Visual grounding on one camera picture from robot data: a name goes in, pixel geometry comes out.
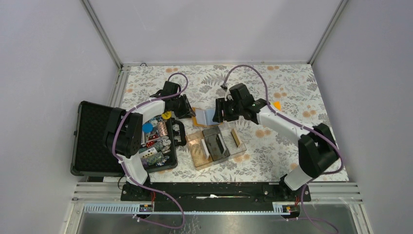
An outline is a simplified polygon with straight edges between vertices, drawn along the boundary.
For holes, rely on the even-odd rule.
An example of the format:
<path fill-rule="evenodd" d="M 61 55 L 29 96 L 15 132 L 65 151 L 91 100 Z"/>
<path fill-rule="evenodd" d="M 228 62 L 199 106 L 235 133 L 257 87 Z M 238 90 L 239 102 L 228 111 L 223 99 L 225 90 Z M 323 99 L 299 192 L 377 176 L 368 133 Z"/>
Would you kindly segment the tan leather card holder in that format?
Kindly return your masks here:
<path fill-rule="evenodd" d="M 195 116 L 192 117 L 192 123 L 195 127 L 208 127 L 216 126 L 220 123 L 213 121 L 213 116 L 215 114 L 215 109 L 200 109 L 192 108 L 195 113 Z"/>

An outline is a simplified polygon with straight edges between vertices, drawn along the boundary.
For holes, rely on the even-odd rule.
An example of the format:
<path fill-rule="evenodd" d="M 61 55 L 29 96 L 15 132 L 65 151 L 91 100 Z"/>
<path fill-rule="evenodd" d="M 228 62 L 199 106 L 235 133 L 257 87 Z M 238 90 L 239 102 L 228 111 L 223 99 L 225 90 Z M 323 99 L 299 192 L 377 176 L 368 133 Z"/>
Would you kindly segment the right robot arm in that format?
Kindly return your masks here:
<path fill-rule="evenodd" d="M 232 86 L 226 97 L 215 100 L 213 121 L 230 122 L 239 117 L 284 135 L 298 147 L 298 166 L 281 179 L 283 185 L 279 193 L 284 200 L 293 200 L 299 194 L 300 187 L 319 177 L 339 159 L 337 146 L 327 125 L 305 126 L 275 111 L 267 100 L 254 99 L 243 83 Z"/>

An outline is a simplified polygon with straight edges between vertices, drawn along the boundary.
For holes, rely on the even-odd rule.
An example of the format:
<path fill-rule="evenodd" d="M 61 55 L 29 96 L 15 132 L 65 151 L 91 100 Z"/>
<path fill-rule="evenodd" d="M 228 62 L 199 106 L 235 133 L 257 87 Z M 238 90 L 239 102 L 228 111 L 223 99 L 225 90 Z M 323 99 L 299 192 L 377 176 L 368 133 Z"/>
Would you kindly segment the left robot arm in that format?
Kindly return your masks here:
<path fill-rule="evenodd" d="M 121 165 L 127 182 L 134 184 L 132 194 L 146 200 L 151 194 L 146 184 L 148 173 L 136 154 L 142 143 L 142 127 L 151 118 L 171 111 L 177 118 L 191 118 L 195 112 L 177 83 L 165 81 L 163 89 L 129 111 L 113 108 L 103 136 L 104 146 Z"/>

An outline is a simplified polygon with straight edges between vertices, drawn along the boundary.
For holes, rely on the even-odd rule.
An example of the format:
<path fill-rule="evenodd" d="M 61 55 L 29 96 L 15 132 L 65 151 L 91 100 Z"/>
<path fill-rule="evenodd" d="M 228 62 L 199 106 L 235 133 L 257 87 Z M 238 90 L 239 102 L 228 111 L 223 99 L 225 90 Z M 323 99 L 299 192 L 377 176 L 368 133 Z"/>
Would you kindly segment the black card stack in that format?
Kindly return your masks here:
<path fill-rule="evenodd" d="M 217 136 L 216 136 L 216 142 L 217 142 L 217 145 L 218 145 L 218 149 L 219 149 L 219 151 L 220 151 L 220 154 L 224 154 L 225 153 L 225 151 L 226 151 L 226 147 L 225 147 L 225 143 L 224 143 L 224 141 L 223 141 L 223 138 L 222 138 L 222 135 L 221 134 L 217 134 Z"/>

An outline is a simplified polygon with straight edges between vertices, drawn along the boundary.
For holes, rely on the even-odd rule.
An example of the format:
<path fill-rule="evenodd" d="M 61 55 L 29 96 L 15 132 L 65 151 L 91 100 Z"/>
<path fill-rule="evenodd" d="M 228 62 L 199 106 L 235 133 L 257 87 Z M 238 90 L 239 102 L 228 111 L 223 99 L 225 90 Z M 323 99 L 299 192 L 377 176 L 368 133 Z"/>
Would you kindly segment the amber transparent card box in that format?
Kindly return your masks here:
<path fill-rule="evenodd" d="M 204 139 L 202 131 L 186 135 L 188 149 L 192 157 L 192 161 L 196 170 L 206 169 L 213 165 L 212 157 L 205 160 L 204 152 L 201 146 L 201 139 Z"/>

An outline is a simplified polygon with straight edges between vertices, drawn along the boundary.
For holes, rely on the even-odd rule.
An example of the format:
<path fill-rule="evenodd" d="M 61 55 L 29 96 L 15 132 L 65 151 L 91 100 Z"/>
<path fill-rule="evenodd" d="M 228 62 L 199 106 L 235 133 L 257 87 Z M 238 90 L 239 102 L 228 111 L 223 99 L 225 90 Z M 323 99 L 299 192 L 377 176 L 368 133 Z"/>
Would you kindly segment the clear transparent card box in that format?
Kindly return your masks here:
<path fill-rule="evenodd" d="M 224 144 L 229 152 L 229 159 L 233 159 L 245 154 L 247 148 L 241 135 L 238 133 L 234 122 L 225 122 L 218 126 L 222 135 Z"/>

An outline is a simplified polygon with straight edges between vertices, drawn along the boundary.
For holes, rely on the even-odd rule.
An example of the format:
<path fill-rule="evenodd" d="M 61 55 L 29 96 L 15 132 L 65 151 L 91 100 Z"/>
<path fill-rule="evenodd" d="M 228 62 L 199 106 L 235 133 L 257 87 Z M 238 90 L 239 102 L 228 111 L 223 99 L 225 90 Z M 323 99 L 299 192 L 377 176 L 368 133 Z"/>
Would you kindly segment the smoky black card box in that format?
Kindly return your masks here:
<path fill-rule="evenodd" d="M 230 156 L 229 150 L 226 147 L 226 145 L 225 145 L 225 147 L 226 147 L 225 153 L 223 155 L 220 154 L 220 151 L 218 149 L 218 145 L 217 145 L 217 142 L 216 142 L 216 136 L 217 136 L 217 134 L 222 135 L 222 133 L 221 133 L 218 126 L 214 126 L 214 127 L 202 130 L 202 133 L 203 133 L 204 140 L 206 142 L 208 151 L 210 153 L 210 156 L 212 157 L 212 160 L 214 162 L 218 162 L 220 160 L 222 161 L 224 158 L 227 158 L 227 157 Z"/>

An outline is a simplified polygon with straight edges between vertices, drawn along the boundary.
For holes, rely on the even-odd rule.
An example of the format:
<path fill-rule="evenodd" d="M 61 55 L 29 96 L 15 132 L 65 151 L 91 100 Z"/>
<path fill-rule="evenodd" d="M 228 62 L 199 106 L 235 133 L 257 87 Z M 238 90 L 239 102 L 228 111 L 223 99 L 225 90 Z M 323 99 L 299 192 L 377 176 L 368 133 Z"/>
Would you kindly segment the white card stack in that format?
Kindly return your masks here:
<path fill-rule="evenodd" d="M 201 139 L 201 146 L 202 146 L 202 150 L 204 152 L 205 160 L 208 160 L 209 157 L 210 157 L 210 153 L 208 151 L 208 148 L 207 148 L 207 145 L 206 145 L 206 142 L 205 142 L 204 139 Z"/>

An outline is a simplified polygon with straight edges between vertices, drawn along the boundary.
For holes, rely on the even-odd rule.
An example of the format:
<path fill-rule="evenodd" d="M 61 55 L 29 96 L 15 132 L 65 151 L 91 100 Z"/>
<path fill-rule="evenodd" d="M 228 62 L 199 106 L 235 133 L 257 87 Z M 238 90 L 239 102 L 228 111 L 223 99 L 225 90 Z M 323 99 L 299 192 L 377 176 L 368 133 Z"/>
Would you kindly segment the yellow big blind button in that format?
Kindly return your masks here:
<path fill-rule="evenodd" d="M 164 113 L 162 113 L 161 117 L 162 117 L 164 120 L 168 120 L 168 119 L 170 119 L 170 118 L 172 117 L 172 112 L 171 112 L 171 111 L 164 112 Z"/>

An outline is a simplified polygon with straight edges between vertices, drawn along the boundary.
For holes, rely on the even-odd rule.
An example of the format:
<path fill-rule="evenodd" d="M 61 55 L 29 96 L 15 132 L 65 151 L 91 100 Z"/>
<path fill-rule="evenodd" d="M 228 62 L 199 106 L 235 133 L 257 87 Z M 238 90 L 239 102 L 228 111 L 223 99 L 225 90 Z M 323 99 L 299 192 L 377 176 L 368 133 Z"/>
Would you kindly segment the floral table mat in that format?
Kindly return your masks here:
<path fill-rule="evenodd" d="M 309 64 L 129 66 L 124 69 L 121 108 L 130 109 L 156 93 L 170 79 L 186 87 L 192 107 L 210 109 L 225 95 L 221 85 L 244 83 L 255 99 L 279 101 L 282 112 L 307 126 L 329 124 Z M 150 174 L 153 182 L 276 182 L 298 165 L 298 149 L 288 138 L 244 119 L 235 122 L 246 145 L 244 155 L 196 170 L 188 147 L 177 149 L 174 169 Z"/>

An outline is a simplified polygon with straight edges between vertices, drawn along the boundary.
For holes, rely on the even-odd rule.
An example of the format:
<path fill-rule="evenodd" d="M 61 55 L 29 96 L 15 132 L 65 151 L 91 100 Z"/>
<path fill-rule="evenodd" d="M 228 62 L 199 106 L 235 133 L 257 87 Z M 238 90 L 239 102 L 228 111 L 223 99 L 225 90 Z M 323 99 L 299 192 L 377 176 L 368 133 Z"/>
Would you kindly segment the black poker chip case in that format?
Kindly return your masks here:
<path fill-rule="evenodd" d="M 112 153 L 115 132 L 125 109 L 82 101 L 77 110 L 73 157 L 74 176 L 121 176 L 124 171 Z M 116 141 L 116 153 L 130 158 L 142 149 L 141 114 L 129 114 Z"/>

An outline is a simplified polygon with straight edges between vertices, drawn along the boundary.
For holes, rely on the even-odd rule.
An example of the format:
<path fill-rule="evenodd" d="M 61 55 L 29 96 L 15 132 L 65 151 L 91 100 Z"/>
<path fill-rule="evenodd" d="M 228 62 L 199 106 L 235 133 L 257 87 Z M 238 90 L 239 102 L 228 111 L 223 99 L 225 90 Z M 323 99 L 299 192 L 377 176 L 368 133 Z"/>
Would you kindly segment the blue round chip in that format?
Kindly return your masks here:
<path fill-rule="evenodd" d="M 151 123 L 145 123 L 145 124 L 142 125 L 142 131 L 145 134 L 151 133 L 152 130 L 153 130 L 153 125 Z"/>

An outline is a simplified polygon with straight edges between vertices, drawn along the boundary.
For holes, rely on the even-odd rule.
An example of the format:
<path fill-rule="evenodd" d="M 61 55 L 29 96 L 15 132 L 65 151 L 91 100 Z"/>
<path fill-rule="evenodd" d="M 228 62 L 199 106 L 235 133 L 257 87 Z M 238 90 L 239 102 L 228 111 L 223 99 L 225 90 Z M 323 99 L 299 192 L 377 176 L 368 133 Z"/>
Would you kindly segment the toy brick stack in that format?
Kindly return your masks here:
<path fill-rule="evenodd" d="M 279 101 L 273 102 L 273 105 L 277 110 L 279 110 L 279 111 L 282 110 L 282 106 L 281 106 L 281 103 Z"/>

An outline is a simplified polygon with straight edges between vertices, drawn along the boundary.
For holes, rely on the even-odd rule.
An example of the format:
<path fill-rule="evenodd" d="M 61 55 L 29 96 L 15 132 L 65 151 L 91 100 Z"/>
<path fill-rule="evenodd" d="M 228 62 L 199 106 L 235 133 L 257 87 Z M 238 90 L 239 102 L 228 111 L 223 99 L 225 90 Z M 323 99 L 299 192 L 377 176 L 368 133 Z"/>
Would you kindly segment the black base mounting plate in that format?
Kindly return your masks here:
<path fill-rule="evenodd" d="M 288 191 L 269 182 L 154 182 L 154 192 L 126 183 L 121 201 L 148 202 L 156 212 L 272 212 L 274 205 L 312 200 L 309 189 Z"/>

